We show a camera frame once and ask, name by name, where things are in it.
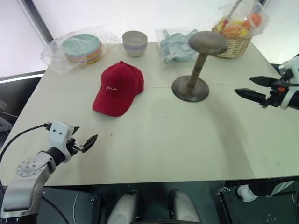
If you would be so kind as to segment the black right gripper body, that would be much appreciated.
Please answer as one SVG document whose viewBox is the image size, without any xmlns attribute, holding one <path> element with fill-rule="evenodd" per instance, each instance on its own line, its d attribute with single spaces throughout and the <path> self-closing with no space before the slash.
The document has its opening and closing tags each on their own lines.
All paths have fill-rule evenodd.
<svg viewBox="0 0 299 224">
<path fill-rule="evenodd" d="M 299 108 L 299 84 L 290 81 L 277 80 L 272 86 L 270 96 L 266 98 L 268 106 L 279 107 L 280 109 Z"/>
</svg>

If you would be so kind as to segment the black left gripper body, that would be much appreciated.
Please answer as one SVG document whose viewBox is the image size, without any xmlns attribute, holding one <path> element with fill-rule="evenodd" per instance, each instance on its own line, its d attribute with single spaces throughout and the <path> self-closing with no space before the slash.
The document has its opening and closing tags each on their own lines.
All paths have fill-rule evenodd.
<svg viewBox="0 0 299 224">
<path fill-rule="evenodd" d="M 71 157 L 73 157 L 78 152 L 83 153 L 83 146 L 76 143 L 76 140 L 74 138 L 71 138 L 70 140 L 67 140 L 66 148 L 68 152 L 70 153 Z"/>
</svg>

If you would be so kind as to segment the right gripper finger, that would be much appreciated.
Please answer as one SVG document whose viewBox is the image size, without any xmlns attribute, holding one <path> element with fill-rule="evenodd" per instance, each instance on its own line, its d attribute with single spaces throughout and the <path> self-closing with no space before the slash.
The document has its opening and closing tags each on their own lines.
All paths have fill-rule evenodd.
<svg viewBox="0 0 299 224">
<path fill-rule="evenodd" d="M 250 81 L 254 82 L 259 86 L 271 87 L 277 81 L 277 79 L 266 76 L 256 76 L 251 77 Z"/>
<path fill-rule="evenodd" d="M 262 93 L 258 93 L 254 90 L 247 89 L 247 88 L 240 88 L 234 89 L 235 93 L 240 97 L 257 102 L 261 106 L 268 106 L 269 104 L 266 103 L 266 95 Z"/>
</svg>

